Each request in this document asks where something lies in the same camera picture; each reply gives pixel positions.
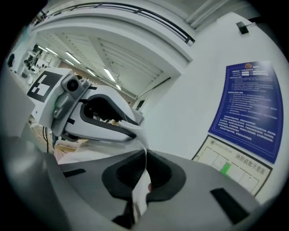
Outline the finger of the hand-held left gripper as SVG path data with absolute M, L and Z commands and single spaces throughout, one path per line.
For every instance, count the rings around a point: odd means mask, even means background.
M 136 134 L 107 121 L 119 122 L 126 115 L 107 100 L 80 100 L 70 115 L 65 132 L 79 138 L 97 141 L 127 142 L 136 138 Z
M 128 102 L 109 86 L 92 86 L 82 96 L 80 102 L 84 107 L 84 115 L 100 122 L 124 120 L 133 125 L 140 125 L 143 116 L 132 110 Z

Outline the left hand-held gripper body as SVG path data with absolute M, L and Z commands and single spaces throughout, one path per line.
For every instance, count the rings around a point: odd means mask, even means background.
M 75 142 L 79 137 L 65 132 L 65 126 L 82 97 L 82 82 L 71 69 L 45 69 L 27 92 L 35 104 L 32 116 L 52 130 L 56 137 Z

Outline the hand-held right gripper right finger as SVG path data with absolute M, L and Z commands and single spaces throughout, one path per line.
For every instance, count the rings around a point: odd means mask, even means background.
M 156 151 L 180 166 L 186 181 L 170 200 L 151 202 L 135 225 L 137 231 L 227 231 L 233 222 L 211 191 L 224 189 L 247 215 L 259 208 L 254 196 L 234 180 L 203 163 Z

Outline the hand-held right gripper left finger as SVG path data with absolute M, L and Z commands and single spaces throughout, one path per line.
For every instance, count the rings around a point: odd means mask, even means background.
M 56 230 L 145 231 L 146 217 L 134 220 L 132 201 L 144 168 L 143 150 L 64 165 L 54 162 L 54 190 L 64 222 Z

